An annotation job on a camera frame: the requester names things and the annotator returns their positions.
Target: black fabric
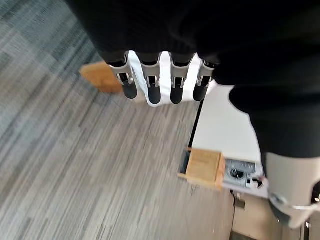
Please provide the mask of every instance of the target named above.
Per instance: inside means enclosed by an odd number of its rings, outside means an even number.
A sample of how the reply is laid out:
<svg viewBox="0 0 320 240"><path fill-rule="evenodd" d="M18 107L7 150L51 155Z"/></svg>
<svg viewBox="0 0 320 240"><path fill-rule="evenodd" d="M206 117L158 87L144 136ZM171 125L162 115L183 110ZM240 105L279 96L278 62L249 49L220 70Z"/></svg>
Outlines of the black fabric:
<svg viewBox="0 0 320 240"><path fill-rule="evenodd" d="M319 1L66 1L106 62L127 50L217 60L263 153L320 156Z"/></svg>

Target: striped carpet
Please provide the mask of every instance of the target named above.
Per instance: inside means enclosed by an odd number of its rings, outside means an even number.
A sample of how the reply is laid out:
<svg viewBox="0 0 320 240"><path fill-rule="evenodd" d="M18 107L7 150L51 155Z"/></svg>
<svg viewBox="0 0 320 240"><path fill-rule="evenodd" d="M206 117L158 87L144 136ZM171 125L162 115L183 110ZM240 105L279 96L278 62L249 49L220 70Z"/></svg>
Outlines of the striped carpet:
<svg viewBox="0 0 320 240"><path fill-rule="evenodd" d="M60 0L0 3L0 239L227 240L233 199L177 178L198 103L99 93Z"/></svg>

